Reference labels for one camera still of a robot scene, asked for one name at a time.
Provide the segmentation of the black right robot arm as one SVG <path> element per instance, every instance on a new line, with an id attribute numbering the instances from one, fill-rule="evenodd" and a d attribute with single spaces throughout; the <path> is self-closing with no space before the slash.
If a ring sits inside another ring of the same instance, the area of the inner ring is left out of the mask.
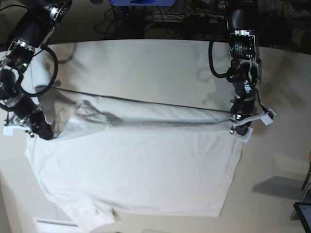
<path id="1" fill-rule="evenodd" d="M 40 105 L 33 98 L 40 97 L 53 86 L 58 73 L 58 60 L 48 47 L 48 40 L 72 5 L 70 0 L 23 0 L 26 13 L 8 38 L 7 51 L 0 62 L 0 107 L 13 117 L 6 127 L 22 128 L 31 137 L 53 139 L 52 127 L 46 122 Z M 29 93 L 22 87 L 36 49 L 46 51 L 53 60 L 54 69 L 49 83 L 39 92 Z"/>

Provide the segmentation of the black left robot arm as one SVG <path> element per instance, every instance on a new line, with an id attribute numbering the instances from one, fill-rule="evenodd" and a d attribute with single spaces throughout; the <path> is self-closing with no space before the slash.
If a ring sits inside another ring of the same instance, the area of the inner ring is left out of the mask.
<path id="1" fill-rule="evenodd" d="M 229 32 L 230 67 L 224 74 L 233 84 L 235 96 L 231 104 L 231 134 L 249 133 L 255 116 L 257 83 L 261 81 L 261 59 L 258 49 L 259 13 L 255 0 L 223 2 Z"/>

